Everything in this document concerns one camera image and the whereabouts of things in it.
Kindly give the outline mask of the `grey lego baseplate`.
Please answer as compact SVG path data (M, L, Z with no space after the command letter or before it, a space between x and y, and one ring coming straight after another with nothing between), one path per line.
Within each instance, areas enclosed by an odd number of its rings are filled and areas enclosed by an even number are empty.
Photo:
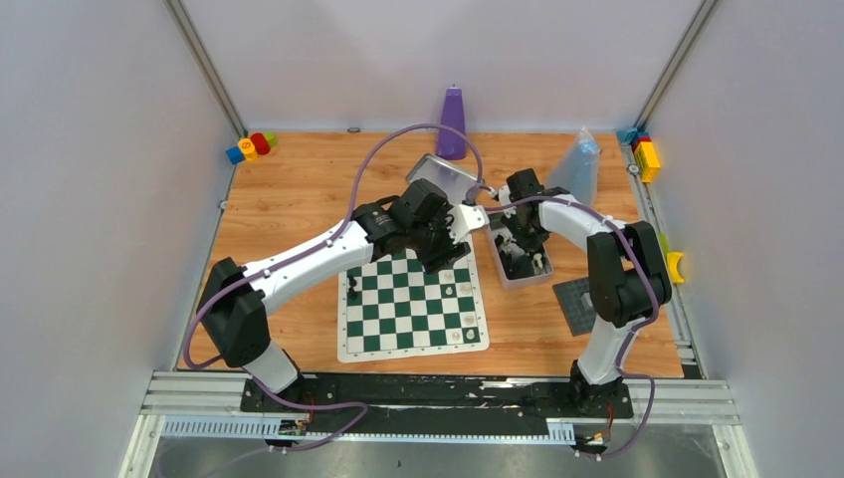
M569 330L574 337L589 334L596 312L589 294L589 280L584 277L552 286Z

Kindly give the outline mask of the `metal tin lid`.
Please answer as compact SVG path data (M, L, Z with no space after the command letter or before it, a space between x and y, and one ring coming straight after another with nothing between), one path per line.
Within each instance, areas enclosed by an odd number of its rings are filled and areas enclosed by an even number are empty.
M467 199L467 193L477 183L477 174L452 161L426 153L405 176L408 184L417 179L426 179L441 189L452 204Z

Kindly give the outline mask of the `metal tin box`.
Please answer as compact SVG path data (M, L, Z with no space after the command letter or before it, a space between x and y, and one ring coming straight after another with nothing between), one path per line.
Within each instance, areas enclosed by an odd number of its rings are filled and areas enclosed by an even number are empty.
M546 250L541 247L535 253L526 252L502 222L503 217L503 213L490 215L486 228L502 287L511 290L546 283L554 272Z

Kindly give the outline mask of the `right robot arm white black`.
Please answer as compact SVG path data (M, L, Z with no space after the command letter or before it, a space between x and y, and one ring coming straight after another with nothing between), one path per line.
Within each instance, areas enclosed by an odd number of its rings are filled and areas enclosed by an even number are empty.
M596 314L586 349L573 364L568 401L593 415L608 401L606 384L623 377L623 364L639 331L657 320L672 298L669 274L654 227L602 215L561 187L546 188L533 169L510 175L499 200L510 233L500 243L524 274L558 235L585 252L589 297Z

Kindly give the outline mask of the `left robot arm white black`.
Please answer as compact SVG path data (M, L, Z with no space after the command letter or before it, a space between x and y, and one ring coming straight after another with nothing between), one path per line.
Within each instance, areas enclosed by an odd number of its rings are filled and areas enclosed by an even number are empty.
M300 371L270 337L269 316L311 287L405 250L424 272L452 266L468 255L468 236L488 217L479 205L452 204L427 179L413 181L401 195L354 208L328 231L286 252L238 265L225 258L213 265L196 313L229 367L247 371L267 389L281 411L305 398Z

